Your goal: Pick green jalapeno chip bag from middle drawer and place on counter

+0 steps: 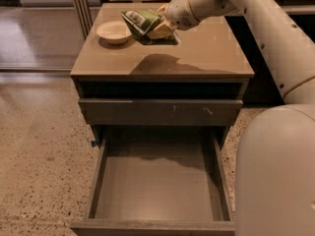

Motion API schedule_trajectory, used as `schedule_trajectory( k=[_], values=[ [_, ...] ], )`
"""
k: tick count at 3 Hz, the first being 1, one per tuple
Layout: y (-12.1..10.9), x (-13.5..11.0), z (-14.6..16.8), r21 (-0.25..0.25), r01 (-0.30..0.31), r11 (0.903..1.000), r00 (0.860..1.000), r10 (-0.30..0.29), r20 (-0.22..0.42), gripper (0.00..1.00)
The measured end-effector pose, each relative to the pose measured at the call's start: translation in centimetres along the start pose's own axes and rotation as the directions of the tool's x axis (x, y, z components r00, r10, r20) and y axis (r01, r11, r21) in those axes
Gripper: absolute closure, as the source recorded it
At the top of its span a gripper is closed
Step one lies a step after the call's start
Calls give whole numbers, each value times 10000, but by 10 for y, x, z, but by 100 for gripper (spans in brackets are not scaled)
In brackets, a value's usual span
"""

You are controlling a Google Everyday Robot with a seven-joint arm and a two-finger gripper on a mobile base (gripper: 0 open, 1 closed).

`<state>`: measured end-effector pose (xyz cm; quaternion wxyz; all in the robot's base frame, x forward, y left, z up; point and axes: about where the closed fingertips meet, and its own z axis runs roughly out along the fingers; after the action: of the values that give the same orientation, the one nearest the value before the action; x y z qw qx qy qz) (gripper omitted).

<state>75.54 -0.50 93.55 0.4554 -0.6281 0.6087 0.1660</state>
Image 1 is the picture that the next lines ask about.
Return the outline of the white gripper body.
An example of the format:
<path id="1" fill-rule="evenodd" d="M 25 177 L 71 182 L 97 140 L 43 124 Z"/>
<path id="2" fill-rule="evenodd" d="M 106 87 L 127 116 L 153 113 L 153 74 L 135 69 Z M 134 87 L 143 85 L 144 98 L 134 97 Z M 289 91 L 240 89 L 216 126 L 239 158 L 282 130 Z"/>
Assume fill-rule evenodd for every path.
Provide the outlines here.
<path id="1" fill-rule="evenodd" d="M 179 30 L 189 30 L 200 23 L 193 15 L 189 0 L 171 0 L 166 18 Z"/>

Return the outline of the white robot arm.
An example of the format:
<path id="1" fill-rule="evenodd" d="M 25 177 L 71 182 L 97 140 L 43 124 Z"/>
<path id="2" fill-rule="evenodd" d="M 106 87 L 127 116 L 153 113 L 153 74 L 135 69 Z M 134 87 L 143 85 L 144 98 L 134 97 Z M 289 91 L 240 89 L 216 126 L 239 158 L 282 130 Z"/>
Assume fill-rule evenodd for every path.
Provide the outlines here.
<path id="1" fill-rule="evenodd" d="M 245 129 L 235 168 L 235 236 L 315 236 L 315 44 L 275 0 L 171 0 L 154 35 L 240 12 L 284 101 Z"/>

